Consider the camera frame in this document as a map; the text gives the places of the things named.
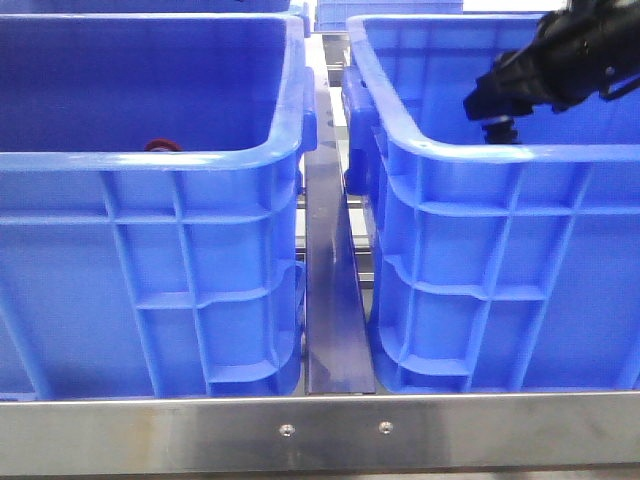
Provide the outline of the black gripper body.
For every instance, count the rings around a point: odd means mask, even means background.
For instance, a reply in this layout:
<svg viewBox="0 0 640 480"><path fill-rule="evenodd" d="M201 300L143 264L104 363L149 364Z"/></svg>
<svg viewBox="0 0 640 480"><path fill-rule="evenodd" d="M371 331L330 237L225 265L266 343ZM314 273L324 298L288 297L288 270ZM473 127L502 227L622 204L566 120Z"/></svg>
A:
<svg viewBox="0 0 640 480"><path fill-rule="evenodd" d="M496 58L463 105L472 121L566 111L596 93L617 100L639 88L639 3L569 1L540 18L530 44Z"/></svg>

